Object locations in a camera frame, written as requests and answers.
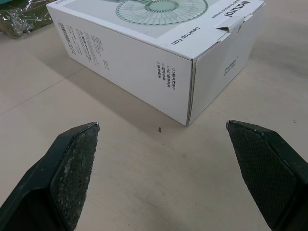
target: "floor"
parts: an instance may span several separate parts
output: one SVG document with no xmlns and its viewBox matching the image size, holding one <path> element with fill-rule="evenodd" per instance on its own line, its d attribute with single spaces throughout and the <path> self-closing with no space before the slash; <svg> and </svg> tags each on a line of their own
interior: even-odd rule
<svg viewBox="0 0 308 231">
<path fill-rule="evenodd" d="M 59 133 L 98 121 L 78 231 L 268 231 L 225 123 L 273 129 L 308 161 L 307 8 L 267 1 L 248 64 L 188 128 L 70 59 L 53 25 L 0 36 L 0 204 Z"/>
</svg>

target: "white box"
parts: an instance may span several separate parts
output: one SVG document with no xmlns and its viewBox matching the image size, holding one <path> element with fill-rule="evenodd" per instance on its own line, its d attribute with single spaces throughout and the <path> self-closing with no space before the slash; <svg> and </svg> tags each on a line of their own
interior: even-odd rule
<svg viewBox="0 0 308 231">
<path fill-rule="evenodd" d="M 244 67 L 261 0 L 58 0 L 70 57 L 184 125 Z"/>
</svg>

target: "plastic bag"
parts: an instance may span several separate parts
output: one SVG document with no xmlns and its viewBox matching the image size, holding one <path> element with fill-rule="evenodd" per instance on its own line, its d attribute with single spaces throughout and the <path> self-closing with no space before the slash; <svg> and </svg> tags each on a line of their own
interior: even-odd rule
<svg viewBox="0 0 308 231">
<path fill-rule="evenodd" d="M 52 23 L 46 4 L 55 0 L 14 0 L 0 5 L 0 32 L 17 39 Z"/>
</svg>

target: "barcode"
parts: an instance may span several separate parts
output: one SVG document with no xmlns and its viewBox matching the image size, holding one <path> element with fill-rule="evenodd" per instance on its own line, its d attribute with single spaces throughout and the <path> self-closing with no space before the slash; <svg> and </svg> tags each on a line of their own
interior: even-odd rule
<svg viewBox="0 0 308 231">
<path fill-rule="evenodd" d="M 60 25 L 60 27 L 61 27 L 61 29 L 62 29 L 62 31 L 63 31 L 64 37 L 66 38 L 66 41 L 67 41 L 68 43 L 71 43 L 71 40 L 69 40 L 69 37 L 68 37 L 68 35 L 67 35 L 67 32 L 66 32 L 66 29 L 65 29 L 64 25 L 63 25 L 62 23 L 59 23 L 59 25 Z"/>
</svg>

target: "box top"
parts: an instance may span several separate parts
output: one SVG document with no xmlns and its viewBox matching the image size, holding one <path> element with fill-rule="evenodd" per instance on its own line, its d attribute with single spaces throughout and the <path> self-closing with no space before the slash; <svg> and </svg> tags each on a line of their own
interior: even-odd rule
<svg viewBox="0 0 308 231">
<path fill-rule="evenodd" d="M 58 0 L 48 7 L 104 26 L 186 59 L 195 59 L 262 0 Z"/>
</svg>

